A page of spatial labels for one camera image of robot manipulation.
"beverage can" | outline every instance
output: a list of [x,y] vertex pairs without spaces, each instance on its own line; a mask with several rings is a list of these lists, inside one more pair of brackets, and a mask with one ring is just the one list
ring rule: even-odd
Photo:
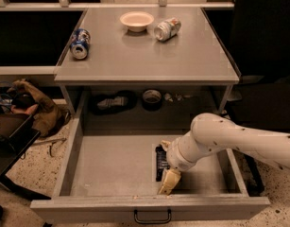
[[90,39],[90,33],[86,29],[79,28],[73,33],[70,51],[76,59],[82,60],[88,56]]
[[157,40],[164,42],[175,36],[181,28],[181,21],[177,18],[170,18],[162,21],[154,28]]

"bowl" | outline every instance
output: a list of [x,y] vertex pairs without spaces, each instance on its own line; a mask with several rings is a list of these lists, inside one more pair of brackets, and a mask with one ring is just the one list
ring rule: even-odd
[[153,23],[154,17],[143,11],[131,11],[123,14],[120,17],[120,21],[123,25],[128,27],[128,30],[132,32],[142,32],[146,30],[146,27]]

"floor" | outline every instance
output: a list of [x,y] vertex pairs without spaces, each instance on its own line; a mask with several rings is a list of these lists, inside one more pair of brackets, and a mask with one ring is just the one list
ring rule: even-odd
[[[65,125],[61,131],[50,138],[44,140],[67,137],[70,131],[71,121]],[[60,164],[66,150],[67,142],[58,142],[53,146],[43,144],[32,146],[26,153],[26,157],[17,162],[9,171],[8,176],[17,184],[34,191],[51,196],[54,185],[58,178]],[[240,160],[239,165],[245,179],[249,178],[249,172],[244,164],[242,155],[237,155]],[[290,227],[290,176],[265,164],[258,163],[258,168],[262,175],[265,191],[262,196],[267,196],[271,205],[260,214],[249,220],[225,220],[225,221],[188,221],[170,222],[162,226],[166,227],[237,227],[237,226],[269,226],[269,227]],[[30,201],[22,199],[10,193],[0,185],[0,205],[4,208],[4,215],[0,222],[0,227],[37,227],[43,226],[44,221],[37,216],[30,208]],[[75,223],[57,224],[57,227],[136,227],[136,223]]]

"black handle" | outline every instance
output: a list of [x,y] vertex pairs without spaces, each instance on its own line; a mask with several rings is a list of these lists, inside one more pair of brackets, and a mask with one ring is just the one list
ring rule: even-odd
[[167,211],[167,219],[163,219],[163,220],[139,220],[137,213],[138,213],[138,211],[134,210],[134,220],[135,220],[135,222],[137,222],[139,224],[165,224],[165,223],[168,223],[169,221],[171,221],[171,219],[172,219],[170,209]]

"drawer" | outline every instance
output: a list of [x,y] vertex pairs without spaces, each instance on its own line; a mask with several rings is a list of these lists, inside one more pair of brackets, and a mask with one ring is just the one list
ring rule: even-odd
[[248,195],[231,149],[182,173],[171,195],[157,194],[155,147],[186,133],[202,110],[212,111],[209,96],[165,102],[156,112],[139,102],[132,110],[98,116],[88,111],[91,93],[80,98],[52,199],[31,203],[46,222],[248,219],[270,204]]

